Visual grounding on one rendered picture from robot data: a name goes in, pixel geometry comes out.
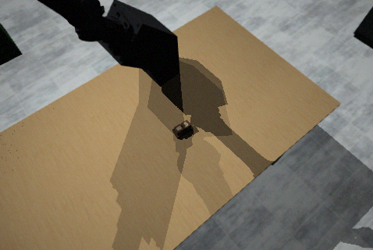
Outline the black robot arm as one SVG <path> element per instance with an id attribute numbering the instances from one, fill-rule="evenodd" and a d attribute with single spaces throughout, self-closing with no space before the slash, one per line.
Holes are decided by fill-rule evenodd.
<path id="1" fill-rule="evenodd" d="M 133 29 L 129 20 L 118 9 L 113 16 L 102 16 L 105 13 L 105 8 L 98 0 L 38 1 L 57 12 L 74 26 L 81 41 L 101 41 L 104 39 L 102 42 L 112 53 L 117 52 Z"/>

